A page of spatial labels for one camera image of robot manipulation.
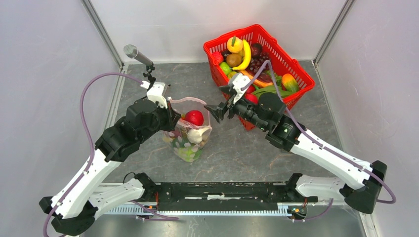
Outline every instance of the banana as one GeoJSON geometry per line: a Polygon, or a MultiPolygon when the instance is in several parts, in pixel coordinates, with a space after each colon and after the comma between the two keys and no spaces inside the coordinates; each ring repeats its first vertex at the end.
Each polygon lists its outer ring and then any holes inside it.
{"type": "Polygon", "coordinates": [[[243,71],[245,70],[251,60],[251,50],[250,50],[250,45],[246,40],[243,40],[243,50],[245,52],[245,56],[243,58],[243,62],[238,65],[237,67],[232,68],[233,71],[243,71]]]}

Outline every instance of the red plastic basket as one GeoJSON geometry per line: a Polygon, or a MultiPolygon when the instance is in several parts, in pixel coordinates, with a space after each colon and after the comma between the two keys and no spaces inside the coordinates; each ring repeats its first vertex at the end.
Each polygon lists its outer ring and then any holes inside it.
{"type": "MultiPolygon", "coordinates": [[[[227,41],[233,36],[239,37],[240,39],[245,39],[249,42],[249,44],[261,44],[263,46],[263,52],[269,53],[269,58],[272,62],[272,67],[276,74],[284,75],[285,73],[290,73],[294,76],[298,82],[300,90],[297,93],[284,98],[284,102],[286,103],[288,109],[291,109],[306,92],[311,90],[316,85],[314,80],[308,75],[308,73],[305,72],[298,61],[288,56],[288,54],[285,53],[281,47],[279,47],[276,39],[270,36],[270,34],[268,34],[268,32],[261,25],[255,24],[246,28],[223,34],[216,39],[204,43],[204,51],[208,56],[212,79],[218,86],[226,85],[229,79],[218,66],[218,64],[216,64],[212,53],[226,50],[227,41]]],[[[239,119],[245,126],[246,130],[249,131],[254,128],[253,124],[250,122],[245,121],[240,117],[239,119]]]]}

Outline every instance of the brown kiwi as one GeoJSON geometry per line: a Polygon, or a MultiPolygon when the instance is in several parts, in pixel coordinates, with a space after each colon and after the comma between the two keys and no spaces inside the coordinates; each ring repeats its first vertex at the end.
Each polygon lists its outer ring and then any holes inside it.
{"type": "Polygon", "coordinates": [[[242,63],[242,57],[239,53],[232,53],[227,56],[226,62],[231,68],[234,68],[242,63]]]}

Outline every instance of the carrot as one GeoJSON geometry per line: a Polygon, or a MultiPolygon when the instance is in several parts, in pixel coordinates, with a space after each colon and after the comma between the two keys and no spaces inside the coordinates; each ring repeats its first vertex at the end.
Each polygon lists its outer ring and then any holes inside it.
{"type": "MultiPolygon", "coordinates": [[[[250,73],[248,73],[246,70],[240,71],[240,73],[242,73],[245,76],[248,76],[250,78],[250,80],[253,79],[253,76],[250,75],[250,73]]],[[[263,82],[263,81],[260,81],[260,80],[256,79],[256,80],[254,80],[253,84],[255,84],[256,86],[258,86],[260,88],[263,88],[263,87],[266,87],[266,86],[269,86],[269,85],[273,85],[274,83],[272,83],[272,82],[263,82]]]]}

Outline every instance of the transparent bag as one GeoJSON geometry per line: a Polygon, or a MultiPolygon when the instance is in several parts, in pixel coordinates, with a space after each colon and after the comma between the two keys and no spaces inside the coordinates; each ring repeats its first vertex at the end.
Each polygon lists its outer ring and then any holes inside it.
{"type": "Polygon", "coordinates": [[[203,100],[185,97],[180,100],[170,100],[172,108],[184,115],[191,110],[198,110],[204,117],[204,124],[196,126],[190,122],[180,119],[174,131],[163,132],[163,141],[168,144],[173,152],[182,160],[193,162],[202,153],[202,148],[208,142],[212,127],[210,124],[210,113],[204,108],[206,103],[203,100]]]}

